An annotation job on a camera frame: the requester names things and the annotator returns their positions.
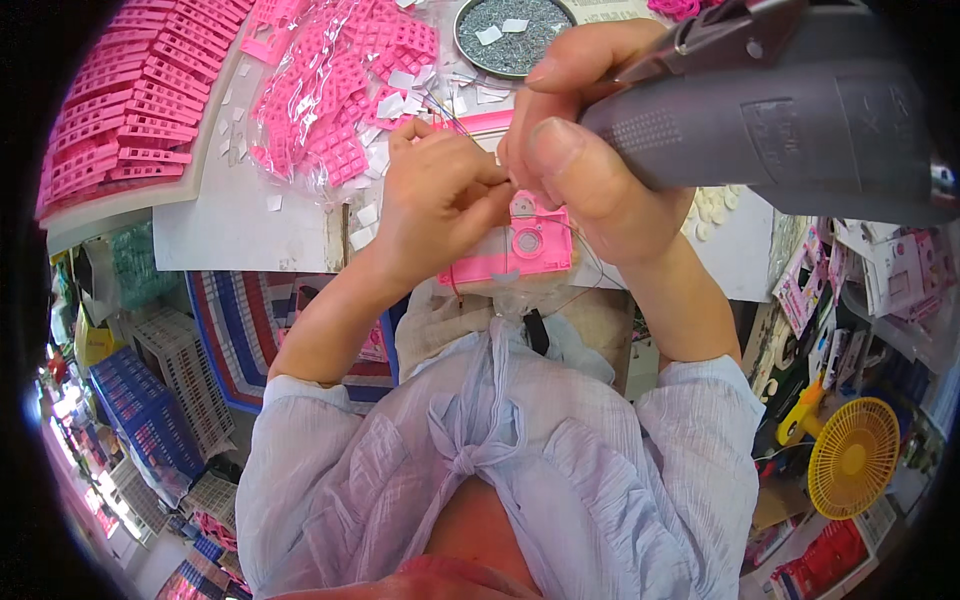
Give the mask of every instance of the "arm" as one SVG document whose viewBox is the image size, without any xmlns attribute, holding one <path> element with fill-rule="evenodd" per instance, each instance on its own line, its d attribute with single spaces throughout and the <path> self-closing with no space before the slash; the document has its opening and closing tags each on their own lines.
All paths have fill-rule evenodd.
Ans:
<svg viewBox="0 0 960 600">
<path fill-rule="evenodd" d="M 605 73 L 662 32 L 647 19 L 564 32 L 527 78 L 530 89 L 517 96 L 499 151 L 520 186 L 566 204 L 591 247 L 619 269 L 662 365 L 724 354 L 739 361 L 730 305 L 678 235 L 692 191 L 650 191 L 602 139 L 571 122 L 584 103 L 615 91 L 597 83 Z"/>
<path fill-rule="evenodd" d="M 390 161 L 376 238 L 306 307 L 268 381 L 339 382 L 380 314 L 475 246 L 514 194 L 492 155 L 419 119 L 390 136 Z"/>
</svg>

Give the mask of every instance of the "plastic bag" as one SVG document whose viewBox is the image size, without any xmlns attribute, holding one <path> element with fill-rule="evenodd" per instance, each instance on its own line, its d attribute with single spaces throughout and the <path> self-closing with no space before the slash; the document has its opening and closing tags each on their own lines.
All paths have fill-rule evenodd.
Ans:
<svg viewBox="0 0 960 600">
<path fill-rule="evenodd" d="M 293 42 L 254 96 L 253 158 L 271 176 L 321 195 L 327 207 L 342 202 L 341 185 L 371 169 L 358 125 L 390 130 L 413 118 L 396 111 L 397 98 L 405 105 L 412 92 L 387 82 L 412 87 L 434 63 L 439 39 L 430 17 L 427 9 L 404 10 L 394 0 L 312 4 L 290 26 L 298 30 Z M 378 118 L 380 101 L 391 98 L 395 118 Z"/>
</svg>

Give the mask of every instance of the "fan grille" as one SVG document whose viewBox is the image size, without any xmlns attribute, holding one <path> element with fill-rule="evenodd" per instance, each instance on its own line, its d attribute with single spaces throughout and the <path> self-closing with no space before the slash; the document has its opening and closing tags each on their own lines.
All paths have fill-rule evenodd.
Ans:
<svg viewBox="0 0 960 600">
<path fill-rule="evenodd" d="M 885 402 L 862 397 L 845 404 L 813 446 L 807 471 L 813 506 L 832 519 L 866 510 L 893 476 L 899 453 L 900 426 Z"/>
</svg>

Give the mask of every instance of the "woman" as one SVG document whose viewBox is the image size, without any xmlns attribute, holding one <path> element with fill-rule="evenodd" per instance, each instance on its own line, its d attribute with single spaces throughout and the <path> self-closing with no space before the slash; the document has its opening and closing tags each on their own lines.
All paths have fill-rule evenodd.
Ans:
<svg viewBox="0 0 960 600">
<path fill-rule="evenodd" d="M 236 503 L 258 598 L 735 597 L 763 409 L 727 300 L 678 235 L 691 191 L 651 192 L 571 123 L 661 32 L 639 19 L 560 36 L 517 95 L 504 167 L 418 120 L 393 133 L 376 239 L 271 366 Z M 584 343 L 600 320 L 578 332 L 545 310 L 538 353 L 488 300 L 421 286 L 397 332 L 412 376 L 364 419 L 346 410 L 337 383 L 378 315 L 476 245 L 518 188 L 565 204 L 623 275 L 658 388 L 636 406 L 613 390 Z"/>
</svg>

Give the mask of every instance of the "light blue blouse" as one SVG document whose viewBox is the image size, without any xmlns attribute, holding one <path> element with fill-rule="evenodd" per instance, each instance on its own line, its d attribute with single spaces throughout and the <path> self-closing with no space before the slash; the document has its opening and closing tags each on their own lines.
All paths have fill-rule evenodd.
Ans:
<svg viewBox="0 0 960 600">
<path fill-rule="evenodd" d="M 364 419 L 343 386 L 274 379 L 236 499 L 255 597 L 393 573 L 475 473 L 546 598 L 735 598 L 763 413 L 743 373 L 675 363 L 634 406 L 562 317 L 544 322 L 554 360 L 494 319 Z"/>
</svg>

